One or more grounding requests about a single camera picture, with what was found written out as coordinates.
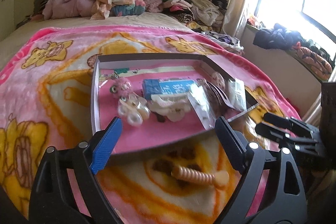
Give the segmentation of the beige spiral hair clip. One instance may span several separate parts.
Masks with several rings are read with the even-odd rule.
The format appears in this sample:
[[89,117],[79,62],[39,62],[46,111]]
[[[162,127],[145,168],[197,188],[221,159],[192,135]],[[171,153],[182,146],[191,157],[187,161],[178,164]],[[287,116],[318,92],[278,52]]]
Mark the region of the beige spiral hair clip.
[[214,187],[223,187],[230,180],[230,176],[226,170],[205,173],[185,166],[174,166],[171,175],[177,180],[198,185],[212,185]]

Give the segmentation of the clear bag with card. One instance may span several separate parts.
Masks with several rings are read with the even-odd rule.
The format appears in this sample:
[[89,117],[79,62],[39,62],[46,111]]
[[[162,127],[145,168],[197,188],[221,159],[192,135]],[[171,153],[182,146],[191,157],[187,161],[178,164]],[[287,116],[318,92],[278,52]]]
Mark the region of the clear bag with card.
[[215,115],[202,86],[191,84],[187,97],[205,130],[215,127]]

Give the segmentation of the blue small box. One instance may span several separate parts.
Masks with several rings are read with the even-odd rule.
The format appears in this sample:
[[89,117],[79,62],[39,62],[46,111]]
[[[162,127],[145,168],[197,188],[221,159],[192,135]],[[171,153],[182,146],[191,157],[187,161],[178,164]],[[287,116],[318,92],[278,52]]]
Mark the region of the blue small box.
[[144,79],[142,82],[143,96],[146,100],[151,100],[152,94],[161,94],[159,79]]

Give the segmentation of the clear plastic packet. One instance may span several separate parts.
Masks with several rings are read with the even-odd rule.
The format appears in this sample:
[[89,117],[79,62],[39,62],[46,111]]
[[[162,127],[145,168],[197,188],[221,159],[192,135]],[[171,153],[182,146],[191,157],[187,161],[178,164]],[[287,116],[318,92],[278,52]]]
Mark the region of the clear plastic packet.
[[240,79],[228,80],[228,99],[231,105],[238,111],[246,111],[246,95],[244,82]]

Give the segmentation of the orange patterned cloth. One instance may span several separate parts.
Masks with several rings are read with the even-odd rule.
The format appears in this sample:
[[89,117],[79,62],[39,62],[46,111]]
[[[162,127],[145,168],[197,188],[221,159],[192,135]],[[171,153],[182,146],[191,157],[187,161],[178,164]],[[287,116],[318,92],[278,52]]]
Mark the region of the orange patterned cloth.
[[303,47],[300,42],[297,42],[296,45],[292,46],[292,50],[294,50],[298,59],[302,61],[320,80],[327,81],[330,78],[333,72],[332,66],[318,53],[307,47]]

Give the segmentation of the polka dot fabric bow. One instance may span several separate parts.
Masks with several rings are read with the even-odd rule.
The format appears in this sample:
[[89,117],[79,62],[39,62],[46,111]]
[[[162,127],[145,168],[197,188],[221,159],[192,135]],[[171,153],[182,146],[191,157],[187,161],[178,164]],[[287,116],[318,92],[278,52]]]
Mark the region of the polka dot fabric bow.
[[226,82],[220,73],[214,72],[209,81],[197,79],[197,83],[205,90],[206,97],[215,115],[224,115],[229,109],[234,109],[226,95]]

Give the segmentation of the dark clothes on sill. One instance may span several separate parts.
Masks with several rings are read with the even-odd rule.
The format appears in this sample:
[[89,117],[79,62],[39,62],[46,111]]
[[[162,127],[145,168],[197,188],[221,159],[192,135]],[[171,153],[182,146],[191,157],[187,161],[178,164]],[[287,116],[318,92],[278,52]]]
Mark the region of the dark clothes on sill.
[[272,29],[263,28],[256,32],[253,45],[265,50],[287,51],[298,42],[303,43],[303,37],[299,32],[276,23]]

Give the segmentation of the laundry basket with clothes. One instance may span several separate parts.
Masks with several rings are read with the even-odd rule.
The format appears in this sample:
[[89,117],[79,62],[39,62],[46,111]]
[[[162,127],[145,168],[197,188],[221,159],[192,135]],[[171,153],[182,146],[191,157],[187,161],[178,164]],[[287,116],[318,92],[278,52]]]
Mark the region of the laundry basket with clothes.
[[239,56],[241,56],[244,52],[244,47],[241,46],[240,40],[238,38],[214,31],[202,31],[201,34],[211,39],[213,42],[217,43],[228,52],[237,54]]

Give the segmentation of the white claw hair clip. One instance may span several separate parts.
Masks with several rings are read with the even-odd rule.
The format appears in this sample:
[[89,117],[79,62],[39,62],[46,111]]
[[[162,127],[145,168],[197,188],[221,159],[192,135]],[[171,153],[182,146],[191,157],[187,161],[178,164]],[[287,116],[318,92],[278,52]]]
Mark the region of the white claw hair clip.
[[148,103],[151,112],[166,117],[172,122],[183,119],[191,111],[191,104],[186,94],[152,94]]

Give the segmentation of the pink bear fleece blanket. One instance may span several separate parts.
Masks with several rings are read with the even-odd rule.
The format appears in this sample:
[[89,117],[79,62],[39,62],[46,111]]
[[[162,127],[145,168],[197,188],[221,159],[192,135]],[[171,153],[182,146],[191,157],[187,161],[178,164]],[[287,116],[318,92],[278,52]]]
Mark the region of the pink bear fleece blanket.
[[[257,139],[252,128],[265,113],[298,115],[258,67],[196,32],[141,26],[44,28],[1,73],[1,187],[22,217],[29,216],[33,180],[46,148],[72,148],[92,135],[96,59],[133,53],[201,55],[242,80],[258,103],[238,121],[249,140]],[[205,173],[226,170],[230,180],[223,187],[192,184],[174,178],[174,166]],[[210,135],[152,160],[109,165],[97,178],[129,223],[210,223],[228,202],[239,174]]]

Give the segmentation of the clear butterfly hair clip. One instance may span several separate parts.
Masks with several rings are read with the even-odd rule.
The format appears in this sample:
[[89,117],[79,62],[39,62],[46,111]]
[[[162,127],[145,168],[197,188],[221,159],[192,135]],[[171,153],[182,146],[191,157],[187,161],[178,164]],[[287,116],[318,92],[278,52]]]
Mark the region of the clear butterfly hair clip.
[[126,118],[129,125],[139,127],[150,118],[150,110],[147,100],[136,93],[130,93],[128,97],[121,97],[118,101],[118,114]]

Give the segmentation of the pile of clothes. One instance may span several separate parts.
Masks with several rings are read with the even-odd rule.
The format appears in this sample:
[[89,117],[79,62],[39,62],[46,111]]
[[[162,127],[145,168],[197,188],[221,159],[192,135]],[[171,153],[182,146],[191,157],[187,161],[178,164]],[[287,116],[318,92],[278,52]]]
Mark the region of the pile of clothes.
[[166,14],[192,30],[221,32],[227,0],[143,0],[146,11]]

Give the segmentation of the pink pillow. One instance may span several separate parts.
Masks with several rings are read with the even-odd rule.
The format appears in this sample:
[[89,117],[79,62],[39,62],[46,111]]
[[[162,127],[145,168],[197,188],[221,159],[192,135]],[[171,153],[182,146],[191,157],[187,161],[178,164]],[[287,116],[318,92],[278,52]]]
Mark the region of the pink pillow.
[[42,11],[44,20],[91,17],[95,0],[48,0]]

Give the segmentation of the cream wardrobe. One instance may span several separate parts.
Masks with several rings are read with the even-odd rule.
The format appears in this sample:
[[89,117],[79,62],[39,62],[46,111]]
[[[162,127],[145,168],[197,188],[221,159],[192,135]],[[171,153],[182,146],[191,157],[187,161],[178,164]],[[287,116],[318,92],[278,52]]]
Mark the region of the cream wardrobe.
[[14,30],[14,0],[1,0],[0,2],[0,32],[1,40]]

